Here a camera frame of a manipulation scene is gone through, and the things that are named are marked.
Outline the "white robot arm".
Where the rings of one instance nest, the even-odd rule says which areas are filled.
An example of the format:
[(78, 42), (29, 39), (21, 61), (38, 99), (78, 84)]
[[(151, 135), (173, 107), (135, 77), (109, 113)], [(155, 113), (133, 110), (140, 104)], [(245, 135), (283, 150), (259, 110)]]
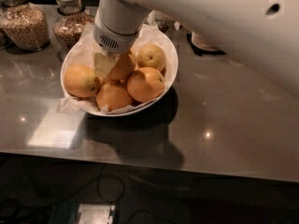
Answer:
[(100, 0), (93, 35), (124, 53), (152, 10), (270, 79), (299, 94), (299, 0)]

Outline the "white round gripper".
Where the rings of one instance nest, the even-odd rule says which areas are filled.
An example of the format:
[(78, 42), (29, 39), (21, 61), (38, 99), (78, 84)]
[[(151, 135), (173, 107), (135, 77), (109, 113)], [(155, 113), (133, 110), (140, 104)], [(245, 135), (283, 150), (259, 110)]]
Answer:
[(119, 55), (136, 41), (150, 10), (122, 0), (100, 0), (94, 20), (93, 36), (104, 49), (94, 53), (94, 72), (105, 78)]

